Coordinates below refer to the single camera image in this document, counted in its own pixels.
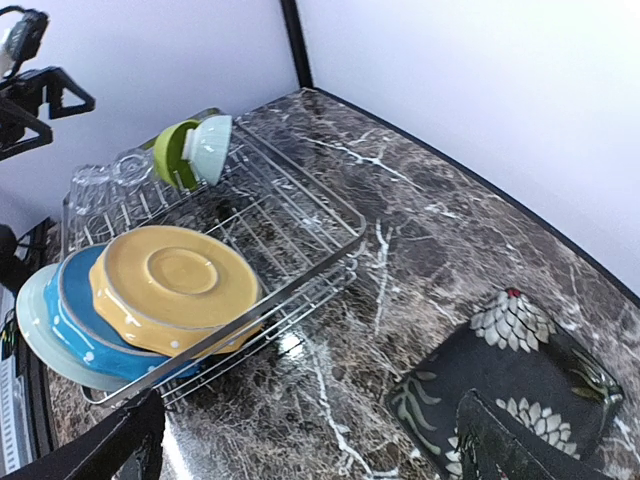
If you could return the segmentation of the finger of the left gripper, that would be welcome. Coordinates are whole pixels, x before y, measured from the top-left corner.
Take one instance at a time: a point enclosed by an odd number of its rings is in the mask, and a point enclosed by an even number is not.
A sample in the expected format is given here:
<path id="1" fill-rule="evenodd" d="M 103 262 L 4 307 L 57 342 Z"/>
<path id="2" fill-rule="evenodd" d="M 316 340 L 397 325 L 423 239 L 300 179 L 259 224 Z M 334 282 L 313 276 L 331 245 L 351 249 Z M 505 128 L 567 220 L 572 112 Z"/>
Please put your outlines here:
<path id="1" fill-rule="evenodd" d="M 47 67 L 24 73 L 27 100 L 25 109 L 35 117 L 43 103 L 49 105 L 49 118 L 59 119 L 95 109 L 95 99 L 80 87 L 64 69 Z"/>
<path id="2" fill-rule="evenodd" d="M 40 120 L 35 122 L 1 119 L 1 159 L 6 160 L 53 141 L 51 128 Z"/>

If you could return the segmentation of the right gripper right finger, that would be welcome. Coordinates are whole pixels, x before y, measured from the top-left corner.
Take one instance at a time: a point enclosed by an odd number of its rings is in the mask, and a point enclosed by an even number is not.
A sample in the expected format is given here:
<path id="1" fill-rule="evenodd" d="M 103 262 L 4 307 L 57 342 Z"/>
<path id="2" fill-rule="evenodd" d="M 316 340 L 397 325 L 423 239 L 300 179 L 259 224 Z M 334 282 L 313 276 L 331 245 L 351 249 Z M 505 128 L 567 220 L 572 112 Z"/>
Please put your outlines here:
<path id="1" fill-rule="evenodd" d="M 615 412 L 611 388 L 469 389 L 457 407 L 465 479 L 605 479 L 586 460 Z"/>

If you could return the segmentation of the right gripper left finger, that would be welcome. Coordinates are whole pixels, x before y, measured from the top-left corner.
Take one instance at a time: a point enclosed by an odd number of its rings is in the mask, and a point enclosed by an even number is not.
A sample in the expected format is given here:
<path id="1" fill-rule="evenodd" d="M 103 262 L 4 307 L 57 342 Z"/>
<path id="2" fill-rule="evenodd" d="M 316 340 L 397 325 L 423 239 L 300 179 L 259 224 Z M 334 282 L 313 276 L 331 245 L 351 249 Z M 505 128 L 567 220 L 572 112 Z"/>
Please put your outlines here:
<path id="1" fill-rule="evenodd" d="M 7 479 L 110 479 L 129 459 L 137 479 L 157 479 L 162 470 L 165 408 L 146 389 L 72 442 L 7 474 Z"/>

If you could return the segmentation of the black square floral plate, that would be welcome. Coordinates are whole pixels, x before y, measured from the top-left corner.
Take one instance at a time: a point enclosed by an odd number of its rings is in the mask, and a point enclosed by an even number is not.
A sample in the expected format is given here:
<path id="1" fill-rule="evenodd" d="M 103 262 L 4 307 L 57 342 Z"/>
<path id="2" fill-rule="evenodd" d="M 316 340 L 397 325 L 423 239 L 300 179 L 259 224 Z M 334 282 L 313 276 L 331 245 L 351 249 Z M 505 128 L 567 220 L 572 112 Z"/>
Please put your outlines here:
<path id="1" fill-rule="evenodd" d="M 456 422 L 475 389 L 527 432 L 587 459 L 619 410 L 619 382 L 516 288 L 484 303 L 394 386 L 386 405 L 445 479 L 463 476 Z"/>

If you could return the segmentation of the blue polka dot plate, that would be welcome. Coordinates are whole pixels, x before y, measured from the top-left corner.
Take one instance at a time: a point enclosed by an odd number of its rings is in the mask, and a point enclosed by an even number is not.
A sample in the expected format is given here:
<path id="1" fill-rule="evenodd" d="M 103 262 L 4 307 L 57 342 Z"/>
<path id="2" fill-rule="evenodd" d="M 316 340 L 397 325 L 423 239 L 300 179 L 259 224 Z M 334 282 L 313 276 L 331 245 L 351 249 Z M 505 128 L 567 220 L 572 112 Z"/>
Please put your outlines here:
<path id="1" fill-rule="evenodd" d="M 103 245 L 90 246 L 58 264 L 44 288 L 50 327 L 83 365 L 134 381 L 169 358 L 125 342 L 94 309 L 89 273 L 104 250 Z"/>

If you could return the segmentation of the yellow polka dot plate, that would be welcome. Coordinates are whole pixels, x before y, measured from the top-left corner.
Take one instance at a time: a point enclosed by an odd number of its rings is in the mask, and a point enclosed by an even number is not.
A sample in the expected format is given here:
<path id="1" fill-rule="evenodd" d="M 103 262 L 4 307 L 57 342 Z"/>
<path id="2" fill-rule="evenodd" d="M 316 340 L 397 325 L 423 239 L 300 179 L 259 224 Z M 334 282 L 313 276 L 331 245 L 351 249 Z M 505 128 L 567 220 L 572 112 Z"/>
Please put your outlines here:
<path id="1" fill-rule="evenodd" d="M 110 241 L 89 273 L 94 309 L 125 342 L 175 357 L 247 313 L 263 289 L 231 247 L 146 226 Z"/>

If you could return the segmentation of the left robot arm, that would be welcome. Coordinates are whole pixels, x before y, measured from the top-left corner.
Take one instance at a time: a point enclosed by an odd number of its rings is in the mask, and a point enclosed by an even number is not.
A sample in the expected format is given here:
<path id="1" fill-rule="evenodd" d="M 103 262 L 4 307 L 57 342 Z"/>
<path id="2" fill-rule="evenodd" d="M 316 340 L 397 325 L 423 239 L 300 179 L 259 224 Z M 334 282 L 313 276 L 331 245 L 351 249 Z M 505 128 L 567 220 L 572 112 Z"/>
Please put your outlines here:
<path id="1" fill-rule="evenodd" d="M 50 120 L 95 109 L 95 98 L 62 68 L 29 70 L 1 82 L 1 160 L 53 142 L 53 131 L 39 119 L 42 104 Z"/>

